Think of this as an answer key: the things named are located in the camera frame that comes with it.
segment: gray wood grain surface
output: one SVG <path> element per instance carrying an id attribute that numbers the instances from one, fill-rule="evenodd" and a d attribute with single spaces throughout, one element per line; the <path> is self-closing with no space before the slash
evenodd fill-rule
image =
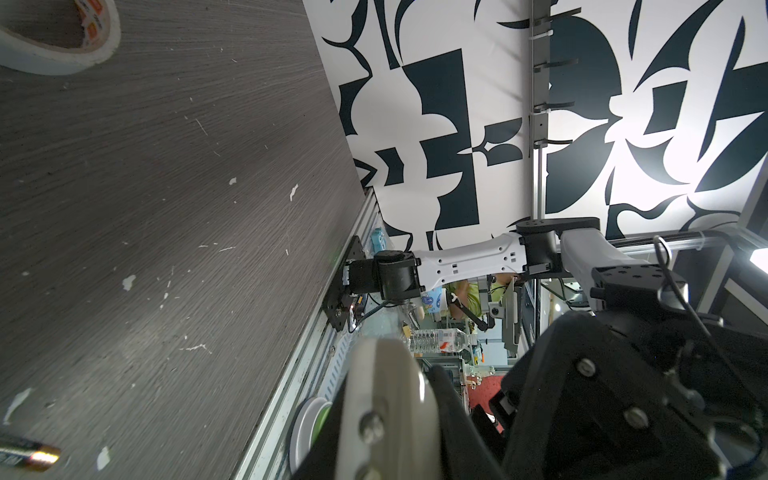
<path id="1" fill-rule="evenodd" d="M 362 204 L 300 1 L 117 4 L 0 68 L 0 429 L 64 451 L 3 479 L 229 478 Z"/>

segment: black cable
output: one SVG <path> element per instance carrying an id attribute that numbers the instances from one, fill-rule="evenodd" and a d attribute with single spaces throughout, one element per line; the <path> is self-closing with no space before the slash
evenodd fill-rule
<path id="1" fill-rule="evenodd" d="M 372 302 L 374 302 L 376 305 L 381 305 L 381 303 L 377 302 L 375 298 L 373 298 L 373 295 L 368 294 L 368 298 L 371 299 Z M 391 305 L 385 305 L 384 308 L 395 308 L 397 305 L 392 303 Z"/>
<path id="2" fill-rule="evenodd" d="M 369 316 L 371 316 L 371 315 L 373 315 L 374 313 L 378 312 L 379 310 L 381 310 L 383 307 L 385 307 L 385 306 L 389 305 L 390 303 L 392 303 L 392 302 L 390 302 L 389 300 L 385 301 L 384 303 L 377 303 L 377 304 L 376 304 L 376 306 L 374 306 L 374 307 L 373 307 L 373 310 L 371 310 L 370 312 L 368 312 L 368 313 L 366 313 L 365 315 L 363 315 L 363 316 L 360 318 L 360 320 L 358 320 L 358 321 L 357 321 L 357 324 L 355 325 L 355 328 L 354 328 L 354 329 L 351 329 L 351 330 L 349 329 L 349 321 L 348 321 L 348 322 L 347 322 L 347 324 L 346 324 L 346 331 L 347 331 L 348 333 L 354 333 L 355 331 L 357 331 L 357 329 L 358 329 L 358 328 L 360 328 L 360 326 L 362 325 L 362 323 L 363 323 L 363 322 L 365 322 L 365 321 L 366 321 L 366 319 L 367 319 Z"/>
<path id="3" fill-rule="evenodd" d="M 677 301 L 680 302 L 680 304 L 685 309 L 686 313 L 690 318 L 698 325 L 699 329 L 701 329 L 701 332 L 704 334 L 704 338 L 707 340 L 707 343 L 709 343 L 710 347 L 714 352 L 717 354 L 718 357 L 720 357 L 720 360 L 723 362 L 723 364 L 730 370 L 730 372 L 733 374 L 733 376 L 738 380 L 738 382 L 741 384 L 741 386 L 746 390 L 747 393 L 749 393 L 750 397 L 752 397 L 752 400 L 763 410 L 763 412 L 768 412 L 768 409 L 765 405 L 758 399 L 757 395 L 753 390 L 746 384 L 744 381 L 744 378 L 739 374 L 738 370 L 736 370 L 736 367 L 733 366 L 733 364 L 730 362 L 728 357 L 726 357 L 725 352 L 720 348 L 719 345 L 717 345 L 717 342 L 712 338 L 712 334 L 707 329 L 707 327 L 704 325 L 704 323 L 701 321 L 701 318 L 699 318 L 699 315 L 696 313 L 696 310 L 690 305 L 690 303 L 685 300 L 683 297 L 683 293 L 680 291 L 680 287 L 677 286 L 677 284 L 674 282 L 674 279 L 672 278 L 672 271 L 670 270 L 670 267 L 668 266 L 669 261 L 669 249 L 666 245 L 664 245 L 664 239 L 656 235 L 654 237 L 654 250 L 656 252 L 656 258 L 659 260 L 659 266 L 661 267 L 661 272 L 664 274 L 664 279 L 669 284 L 670 288 L 674 292 L 675 297 L 677 298 Z M 661 262 L 661 247 L 664 245 L 664 248 L 667 248 L 667 262 Z"/>

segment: light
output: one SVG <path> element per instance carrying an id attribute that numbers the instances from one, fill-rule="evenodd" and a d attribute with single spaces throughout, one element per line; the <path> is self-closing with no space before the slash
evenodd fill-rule
<path id="1" fill-rule="evenodd" d="M 768 248 L 758 248 L 753 251 L 750 262 L 763 272 L 768 273 Z"/>
<path id="2" fill-rule="evenodd" d="M 34 460 L 35 462 L 42 462 L 42 463 L 56 463 L 58 460 L 58 455 L 52 455 L 50 453 L 46 452 L 35 452 L 29 457 L 31 460 Z"/>
<path id="3" fill-rule="evenodd" d="M 426 384 L 424 383 L 424 374 L 419 372 L 419 399 L 424 403 Z"/>

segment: person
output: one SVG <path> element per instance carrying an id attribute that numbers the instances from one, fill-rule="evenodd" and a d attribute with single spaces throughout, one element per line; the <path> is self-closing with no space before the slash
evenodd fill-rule
<path id="1" fill-rule="evenodd" d="M 516 273 L 496 273 L 494 277 L 495 282 L 491 285 L 489 291 L 491 292 L 491 301 L 498 302 L 504 296 L 504 292 L 506 291 L 505 287 L 509 286 L 510 283 L 513 283 L 518 278 L 518 275 Z M 463 306 L 467 307 L 470 312 L 474 313 L 477 317 L 482 315 L 480 291 L 477 283 L 470 283 L 468 280 L 460 280 L 458 282 L 449 283 L 446 289 L 448 290 L 449 302 L 451 301 L 451 293 L 454 293 L 458 297 L 458 301 L 460 301 Z M 451 316 L 456 320 L 461 320 L 467 317 L 467 314 L 456 305 L 449 303 L 448 309 L 450 310 Z"/>

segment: water bottle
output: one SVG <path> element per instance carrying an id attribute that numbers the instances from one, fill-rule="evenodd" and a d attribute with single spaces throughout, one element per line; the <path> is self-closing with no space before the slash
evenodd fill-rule
<path id="1" fill-rule="evenodd" d="M 416 330 L 408 339 L 411 353 L 455 353 L 469 346 L 469 335 L 459 329 Z"/>

